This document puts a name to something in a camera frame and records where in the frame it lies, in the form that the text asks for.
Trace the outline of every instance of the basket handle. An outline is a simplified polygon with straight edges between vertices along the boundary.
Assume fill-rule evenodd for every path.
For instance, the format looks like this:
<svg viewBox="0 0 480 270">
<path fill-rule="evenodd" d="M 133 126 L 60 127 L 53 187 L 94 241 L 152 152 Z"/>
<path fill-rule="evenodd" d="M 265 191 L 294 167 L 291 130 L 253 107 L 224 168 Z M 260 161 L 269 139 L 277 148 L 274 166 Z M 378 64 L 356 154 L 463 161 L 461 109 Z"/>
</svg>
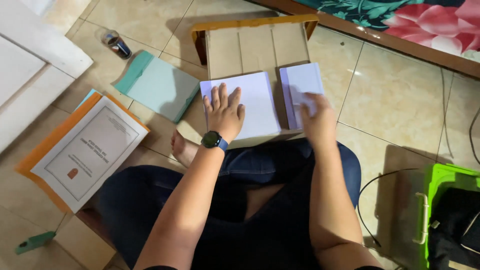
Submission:
<svg viewBox="0 0 480 270">
<path fill-rule="evenodd" d="M 428 197 L 427 195 L 420 192 L 415 193 L 415 195 L 417 197 L 421 197 L 421 196 L 423 197 L 423 222 L 422 222 L 421 239 L 420 240 L 412 239 L 412 241 L 414 243 L 423 245 L 428 235 L 428 207 L 429 207 Z"/>
</svg>

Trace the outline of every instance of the orange folder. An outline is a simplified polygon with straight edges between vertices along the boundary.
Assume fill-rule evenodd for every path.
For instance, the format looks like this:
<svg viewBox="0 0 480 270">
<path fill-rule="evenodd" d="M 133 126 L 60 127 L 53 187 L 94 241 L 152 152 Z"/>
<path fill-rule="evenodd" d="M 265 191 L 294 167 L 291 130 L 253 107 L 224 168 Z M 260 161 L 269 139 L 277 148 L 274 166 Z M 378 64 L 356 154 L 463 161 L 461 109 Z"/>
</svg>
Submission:
<svg viewBox="0 0 480 270">
<path fill-rule="evenodd" d="M 113 101 L 119 108 L 124 110 L 130 117 L 135 119 L 143 128 L 150 132 L 143 123 L 141 123 L 138 118 L 131 113 L 127 108 L 120 104 L 112 95 L 106 95 L 111 101 Z M 55 191 L 39 176 L 30 172 L 33 167 L 48 153 L 50 150 L 73 128 L 76 124 L 95 106 L 95 104 L 102 98 L 102 95 L 99 93 L 92 94 L 78 109 L 76 109 L 68 118 L 57 126 L 50 135 L 48 135 L 32 152 L 26 156 L 21 162 L 15 166 L 15 170 L 31 179 L 35 182 L 48 197 L 55 203 L 55 205 L 64 212 L 69 212 L 70 207 L 60 198 Z"/>
</svg>

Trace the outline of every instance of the blue watch strap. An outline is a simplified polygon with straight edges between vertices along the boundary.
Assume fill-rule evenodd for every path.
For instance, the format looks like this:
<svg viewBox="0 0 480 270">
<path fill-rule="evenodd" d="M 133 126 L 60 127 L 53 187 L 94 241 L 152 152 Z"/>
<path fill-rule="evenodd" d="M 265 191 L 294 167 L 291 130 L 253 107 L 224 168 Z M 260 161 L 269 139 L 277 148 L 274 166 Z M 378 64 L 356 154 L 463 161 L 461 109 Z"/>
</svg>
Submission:
<svg viewBox="0 0 480 270">
<path fill-rule="evenodd" d="M 227 150 L 228 147 L 228 142 L 224 140 L 223 138 L 220 139 L 220 142 L 218 143 L 218 147 L 222 149 L 224 152 Z"/>
</svg>

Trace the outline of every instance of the white door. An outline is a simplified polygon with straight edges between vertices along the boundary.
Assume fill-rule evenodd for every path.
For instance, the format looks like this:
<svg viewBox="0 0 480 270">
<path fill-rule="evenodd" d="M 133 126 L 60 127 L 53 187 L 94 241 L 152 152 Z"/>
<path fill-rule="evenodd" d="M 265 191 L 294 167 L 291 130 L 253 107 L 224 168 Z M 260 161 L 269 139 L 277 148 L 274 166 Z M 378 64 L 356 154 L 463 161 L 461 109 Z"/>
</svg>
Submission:
<svg viewBox="0 0 480 270">
<path fill-rule="evenodd" d="M 93 63 L 18 0 L 1 0 L 0 152 Z"/>
</svg>

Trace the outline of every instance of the smartwatch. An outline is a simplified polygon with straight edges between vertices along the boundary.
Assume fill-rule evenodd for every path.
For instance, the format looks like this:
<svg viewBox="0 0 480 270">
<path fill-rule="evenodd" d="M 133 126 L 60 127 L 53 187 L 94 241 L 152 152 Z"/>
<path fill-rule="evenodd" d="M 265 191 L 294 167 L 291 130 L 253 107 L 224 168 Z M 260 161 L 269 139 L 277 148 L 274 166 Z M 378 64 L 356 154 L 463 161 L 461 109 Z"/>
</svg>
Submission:
<svg viewBox="0 0 480 270">
<path fill-rule="evenodd" d="M 209 131 L 205 133 L 202 139 L 202 145 L 206 148 L 220 147 L 224 152 L 227 150 L 228 143 L 220 136 L 220 133 L 216 131 Z"/>
</svg>

